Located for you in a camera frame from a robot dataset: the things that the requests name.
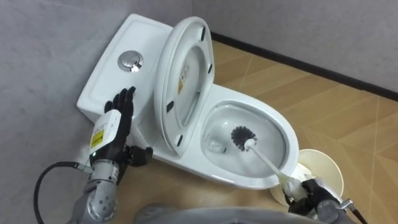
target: chrome flush button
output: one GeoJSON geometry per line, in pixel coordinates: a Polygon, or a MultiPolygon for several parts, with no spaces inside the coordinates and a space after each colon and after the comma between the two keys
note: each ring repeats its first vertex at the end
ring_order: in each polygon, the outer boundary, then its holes
{"type": "Polygon", "coordinates": [[[119,68],[125,72],[138,72],[142,67],[144,59],[142,55],[136,51],[129,50],[119,56],[119,68]]]}

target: white toilet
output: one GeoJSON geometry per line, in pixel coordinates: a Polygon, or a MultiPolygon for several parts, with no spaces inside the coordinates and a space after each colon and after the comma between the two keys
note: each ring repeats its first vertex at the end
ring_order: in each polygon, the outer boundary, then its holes
{"type": "Polygon", "coordinates": [[[258,148],[285,174],[297,165],[299,145],[286,119],[267,104],[213,84],[210,30],[189,17],[174,28],[130,15],[84,87],[77,107],[95,122],[104,104],[136,87],[128,145],[150,146],[154,157],[210,180],[268,189],[277,177],[253,152],[231,140],[237,126],[258,138],[258,148]]]}

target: wall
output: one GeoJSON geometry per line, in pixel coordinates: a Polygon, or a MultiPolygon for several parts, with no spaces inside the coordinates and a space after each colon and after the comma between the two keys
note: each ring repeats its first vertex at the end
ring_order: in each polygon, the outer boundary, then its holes
{"type": "MultiPolygon", "coordinates": [[[[92,124],[75,104],[90,72],[132,12],[174,25],[184,0],[0,0],[0,223],[35,223],[39,174],[75,159],[92,124]]],[[[59,169],[44,180],[45,223],[66,223],[86,176],[59,169]]]]}
{"type": "Polygon", "coordinates": [[[213,32],[398,92],[396,0],[193,0],[213,32]]]}

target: toilet brush head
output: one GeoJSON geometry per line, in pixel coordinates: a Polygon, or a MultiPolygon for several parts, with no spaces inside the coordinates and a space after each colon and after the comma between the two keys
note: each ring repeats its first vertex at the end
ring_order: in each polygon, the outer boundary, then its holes
{"type": "Polygon", "coordinates": [[[235,128],[231,133],[232,142],[238,149],[244,151],[244,143],[249,139],[256,140],[256,134],[254,134],[250,129],[245,126],[239,126],[235,128]]]}

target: floor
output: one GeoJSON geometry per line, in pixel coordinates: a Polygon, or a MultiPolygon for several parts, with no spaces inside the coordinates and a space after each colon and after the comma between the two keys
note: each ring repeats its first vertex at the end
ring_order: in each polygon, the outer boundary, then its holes
{"type": "MultiPolygon", "coordinates": [[[[325,152],[339,165],[345,198],[369,223],[398,223],[398,102],[214,42],[215,83],[280,111],[301,149],[325,152]]],[[[250,206],[286,211],[268,190],[243,190],[159,161],[129,168],[113,223],[130,223],[151,202],[178,208],[250,206]]]]}

